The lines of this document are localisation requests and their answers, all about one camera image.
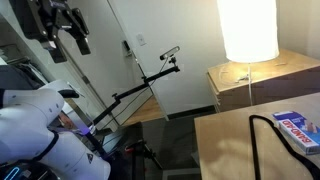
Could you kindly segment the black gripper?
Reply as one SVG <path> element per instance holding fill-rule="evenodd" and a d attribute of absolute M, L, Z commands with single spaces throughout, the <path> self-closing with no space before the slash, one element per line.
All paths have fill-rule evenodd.
<path fill-rule="evenodd" d="M 75 39 L 82 55 L 91 53 L 87 35 L 89 30 L 79 8 L 71 9 L 67 0 L 9 0 L 19 25 L 28 39 L 46 41 L 42 47 L 49 51 L 55 63 L 66 62 L 59 41 L 53 41 L 59 30 Z"/>

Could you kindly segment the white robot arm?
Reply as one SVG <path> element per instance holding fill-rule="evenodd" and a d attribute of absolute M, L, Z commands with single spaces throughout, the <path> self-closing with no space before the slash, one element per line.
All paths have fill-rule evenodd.
<path fill-rule="evenodd" d="M 73 87 L 54 80 L 30 88 L 21 71 L 1 65 L 0 155 L 3 163 L 40 163 L 61 180 L 108 180 L 111 166 L 72 132 L 49 125 L 63 113 L 64 91 Z"/>

